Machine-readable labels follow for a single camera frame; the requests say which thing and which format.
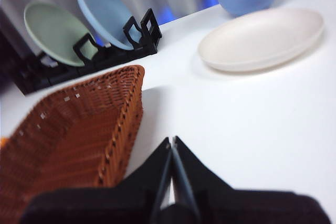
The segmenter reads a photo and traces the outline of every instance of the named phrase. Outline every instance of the oval plate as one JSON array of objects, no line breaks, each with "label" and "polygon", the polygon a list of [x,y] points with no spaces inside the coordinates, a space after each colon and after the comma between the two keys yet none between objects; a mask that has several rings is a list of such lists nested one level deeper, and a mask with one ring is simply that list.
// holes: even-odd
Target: oval plate
[{"label": "oval plate", "polygon": [[209,66],[242,72],[284,63],[309,49],[323,32],[322,16],[307,9],[269,9],[233,19],[200,42]]}]

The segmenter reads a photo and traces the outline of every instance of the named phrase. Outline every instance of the tabletop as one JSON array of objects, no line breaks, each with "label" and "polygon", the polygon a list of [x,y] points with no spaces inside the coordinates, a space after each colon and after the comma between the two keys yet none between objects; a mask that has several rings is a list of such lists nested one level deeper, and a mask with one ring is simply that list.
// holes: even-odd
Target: tabletop
[{"label": "tabletop", "polygon": [[[319,11],[322,38],[308,52],[248,74],[205,66],[198,43],[231,20],[219,5],[160,26],[159,52],[127,65],[145,68],[144,116],[127,175],[166,137],[178,135],[197,157],[237,189],[289,190],[319,201],[336,223],[336,4],[276,0],[272,7]],[[42,97],[80,79],[23,96],[1,95],[1,135],[9,136]]]}]

